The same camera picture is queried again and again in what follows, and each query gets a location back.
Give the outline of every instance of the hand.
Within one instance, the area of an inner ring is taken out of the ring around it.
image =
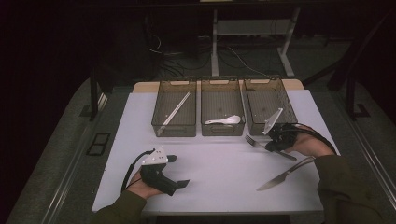
[[[157,194],[162,194],[161,191],[159,191],[155,188],[152,188],[149,185],[147,185],[145,182],[143,182],[142,177],[140,175],[140,169],[132,177],[131,182],[130,182],[130,184],[132,184],[132,185],[129,186],[127,188],[127,190],[139,195],[140,197],[142,197],[144,199],[148,199],[149,197],[157,195]]]
[[[313,129],[305,126],[299,126],[298,128],[313,131]],[[298,151],[305,156],[313,156],[315,158],[334,155],[332,150],[326,144],[309,133],[298,133],[293,147],[288,148],[285,151],[288,153]]]

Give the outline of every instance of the plastic spoon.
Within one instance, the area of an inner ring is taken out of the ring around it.
[[[212,124],[212,123],[222,123],[222,124],[237,124],[241,121],[241,117],[237,115],[232,115],[227,119],[210,119],[205,122],[205,124]]]

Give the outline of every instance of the tinted plastic container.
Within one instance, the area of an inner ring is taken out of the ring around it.
[[[242,93],[250,135],[263,135],[265,122],[279,108],[283,112],[276,123],[297,122],[281,79],[245,78]]]
[[[160,82],[151,121],[157,137],[194,137],[196,135],[196,91],[197,82],[194,78],[168,78]],[[181,103],[188,92],[189,96],[184,103]],[[164,125],[172,113],[175,115],[168,124]]]
[[[240,136],[245,114],[239,80],[236,77],[207,77],[201,80],[201,124],[203,136]],[[212,119],[241,118],[237,124],[212,123]]]

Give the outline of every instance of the sleeve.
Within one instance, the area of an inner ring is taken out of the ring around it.
[[[93,217],[91,224],[137,224],[145,205],[145,199],[125,190],[113,204],[100,209]]]
[[[352,174],[344,158],[323,156],[315,159],[315,165],[326,224],[383,223],[370,190]]]

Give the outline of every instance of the metal stand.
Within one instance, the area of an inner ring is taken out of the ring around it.
[[[294,27],[297,23],[297,18],[300,13],[300,9],[297,7],[294,9],[291,19],[290,20],[280,20],[281,23],[285,23],[289,21],[288,28],[283,33],[276,32],[273,34],[271,31],[265,31],[265,28],[262,27],[265,24],[265,21],[222,21],[221,31],[219,30],[219,21],[218,21],[218,12],[214,10],[213,13],[213,37],[212,37],[212,76],[218,77],[219,76],[219,61],[218,61],[218,52],[217,52],[217,37],[218,35],[278,35],[284,34],[286,35],[285,43],[283,44],[282,48],[278,48],[277,52],[279,54],[280,60],[283,63],[285,68],[286,74],[288,77],[294,77],[293,70],[291,69],[291,65],[286,55],[291,38],[293,36]]]
[[[277,53],[279,54],[280,61],[282,61],[286,71],[286,75],[288,77],[294,77],[294,72],[293,69],[291,68],[286,52],[288,51],[288,47],[291,41],[291,37],[293,36],[294,27],[296,26],[299,13],[300,13],[300,8],[299,7],[295,8],[293,11],[293,15],[291,16],[288,32],[286,33],[285,43],[283,44],[282,48],[277,49]]]

